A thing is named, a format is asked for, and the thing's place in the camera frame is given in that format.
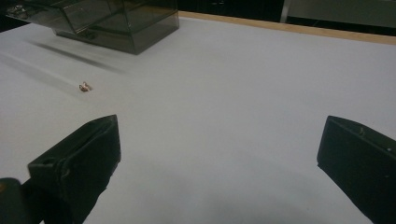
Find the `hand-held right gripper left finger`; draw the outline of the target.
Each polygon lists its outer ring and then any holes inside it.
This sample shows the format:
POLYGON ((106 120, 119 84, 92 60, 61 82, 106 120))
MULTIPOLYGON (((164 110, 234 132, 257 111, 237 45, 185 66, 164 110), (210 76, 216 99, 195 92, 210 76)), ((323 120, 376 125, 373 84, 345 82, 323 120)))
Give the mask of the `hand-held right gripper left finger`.
POLYGON ((89 121, 28 164, 45 224, 82 224, 120 162, 118 118, 89 121))

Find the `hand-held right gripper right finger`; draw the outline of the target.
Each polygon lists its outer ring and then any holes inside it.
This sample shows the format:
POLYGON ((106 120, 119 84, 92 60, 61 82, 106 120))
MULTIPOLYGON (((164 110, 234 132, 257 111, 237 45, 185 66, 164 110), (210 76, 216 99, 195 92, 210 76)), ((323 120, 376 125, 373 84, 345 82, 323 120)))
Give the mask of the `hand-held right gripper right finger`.
POLYGON ((396 224, 396 140, 356 121, 329 116, 317 162, 374 224, 396 224))

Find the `white metal stand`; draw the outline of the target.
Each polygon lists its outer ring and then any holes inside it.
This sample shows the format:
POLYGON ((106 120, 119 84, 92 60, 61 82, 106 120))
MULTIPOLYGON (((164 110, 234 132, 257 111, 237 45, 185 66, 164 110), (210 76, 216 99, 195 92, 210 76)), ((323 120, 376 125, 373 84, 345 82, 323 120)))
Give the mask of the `white metal stand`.
POLYGON ((281 15, 280 15, 280 22, 281 23, 286 23, 288 15, 289 15, 289 10, 290 10, 290 3, 291 0, 284 0, 281 15))

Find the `dark transparent plastic box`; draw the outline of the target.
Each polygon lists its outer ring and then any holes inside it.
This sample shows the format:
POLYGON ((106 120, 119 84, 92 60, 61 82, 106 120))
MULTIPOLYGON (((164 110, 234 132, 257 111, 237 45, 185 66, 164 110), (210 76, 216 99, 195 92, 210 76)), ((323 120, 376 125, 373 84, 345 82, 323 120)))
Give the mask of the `dark transparent plastic box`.
POLYGON ((179 27, 177 0, 0 0, 0 15, 134 55, 179 27))

